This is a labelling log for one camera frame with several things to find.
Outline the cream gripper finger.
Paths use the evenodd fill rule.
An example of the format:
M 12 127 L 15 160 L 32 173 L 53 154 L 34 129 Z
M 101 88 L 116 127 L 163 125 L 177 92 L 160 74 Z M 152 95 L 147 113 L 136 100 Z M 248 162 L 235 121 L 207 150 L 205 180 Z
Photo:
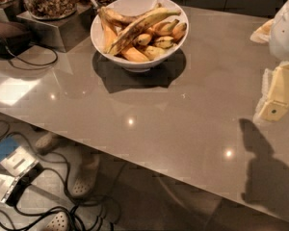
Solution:
M 250 36 L 250 40 L 256 43 L 267 43 L 270 38 L 271 28 L 274 21 L 268 20 L 257 28 Z

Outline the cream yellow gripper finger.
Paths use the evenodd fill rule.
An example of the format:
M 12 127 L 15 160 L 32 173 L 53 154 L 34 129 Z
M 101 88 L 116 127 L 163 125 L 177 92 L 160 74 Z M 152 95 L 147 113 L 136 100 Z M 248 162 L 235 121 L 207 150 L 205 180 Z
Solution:
M 274 70 L 265 69 L 261 93 L 253 120 L 258 123 L 281 120 L 289 110 L 289 62 L 281 62 Z

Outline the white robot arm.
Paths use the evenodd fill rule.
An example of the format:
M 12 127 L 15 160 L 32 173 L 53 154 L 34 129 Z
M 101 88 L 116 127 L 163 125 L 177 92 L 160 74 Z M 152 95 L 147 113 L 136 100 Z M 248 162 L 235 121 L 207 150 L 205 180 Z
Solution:
M 262 97 L 255 108 L 255 122 L 276 122 L 289 110 L 289 0 L 275 17 L 254 31 L 250 40 L 267 43 L 270 53 L 280 60 L 274 69 L 265 69 L 262 77 Z

